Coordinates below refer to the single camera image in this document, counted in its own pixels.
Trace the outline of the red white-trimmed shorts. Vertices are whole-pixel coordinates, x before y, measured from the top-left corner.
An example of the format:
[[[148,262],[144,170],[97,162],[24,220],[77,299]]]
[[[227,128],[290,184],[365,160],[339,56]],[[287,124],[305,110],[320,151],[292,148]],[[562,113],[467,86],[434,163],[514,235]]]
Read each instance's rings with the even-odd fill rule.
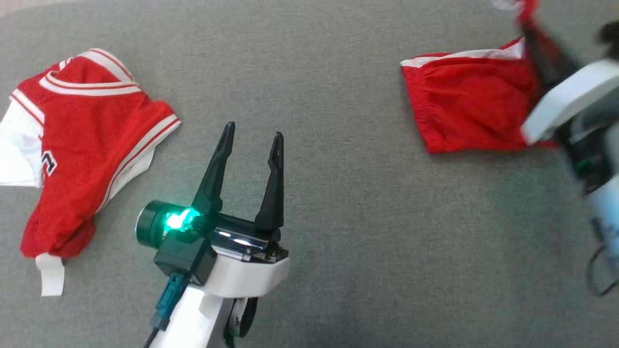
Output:
[[[520,132],[542,94],[524,34],[490,49],[400,62],[413,120],[428,153],[520,151]]]

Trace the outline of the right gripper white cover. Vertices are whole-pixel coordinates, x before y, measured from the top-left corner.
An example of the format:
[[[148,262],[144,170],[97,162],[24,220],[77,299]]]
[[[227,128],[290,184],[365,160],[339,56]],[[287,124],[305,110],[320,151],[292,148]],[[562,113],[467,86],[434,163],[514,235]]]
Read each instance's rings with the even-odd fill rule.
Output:
[[[535,22],[520,23],[520,31],[546,92],[521,127],[524,140],[557,141],[586,194],[619,194],[619,61],[580,69]]]

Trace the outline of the grey fabric sofa seat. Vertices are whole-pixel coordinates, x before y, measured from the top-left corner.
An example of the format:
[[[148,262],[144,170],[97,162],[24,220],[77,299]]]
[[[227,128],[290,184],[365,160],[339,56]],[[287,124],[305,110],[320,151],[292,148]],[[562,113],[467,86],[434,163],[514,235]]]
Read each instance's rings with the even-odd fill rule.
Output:
[[[237,348],[619,348],[619,291],[585,268],[590,212],[559,152],[432,156],[399,63],[497,47],[491,0],[103,0],[0,17],[0,117],[23,80],[102,48],[183,122],[41,297],[21,236],[40,192],[0,188],[0,348],[142,348],[166,284],[133,229],[186,205],[236,123],[223,211],[256,215],[285,138],[287,279]]]

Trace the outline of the red white basketball jersey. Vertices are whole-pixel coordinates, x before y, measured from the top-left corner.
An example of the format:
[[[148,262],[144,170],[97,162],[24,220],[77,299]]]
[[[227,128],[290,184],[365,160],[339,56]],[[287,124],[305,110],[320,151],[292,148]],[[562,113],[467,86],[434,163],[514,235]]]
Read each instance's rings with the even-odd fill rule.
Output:
[[[94,218],[152,163],[181,125],[115,55],[93,48],[20,82],[0,120],[0,187],[41,196],[20,251],[33,259],[42,297],[61,296],[64,262],[95,234]]]

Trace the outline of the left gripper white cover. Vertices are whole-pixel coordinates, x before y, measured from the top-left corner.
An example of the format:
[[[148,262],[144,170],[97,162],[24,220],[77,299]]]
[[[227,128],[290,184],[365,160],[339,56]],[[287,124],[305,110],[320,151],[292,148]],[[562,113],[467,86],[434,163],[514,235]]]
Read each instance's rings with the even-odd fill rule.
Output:
[[[151,201],[138,215],[139,244],[159,249],[170,238],[191,243],[207,238],[217,253],[203,287],[226,299],[255,298],[270,293],[288,275],[288,250],[280,246],[284,225],[284,138],[276,132],[267,163],[265,196],[254,222],[221,213],[225,168],[234,147],[235,122],[223,128],[192,207]]]

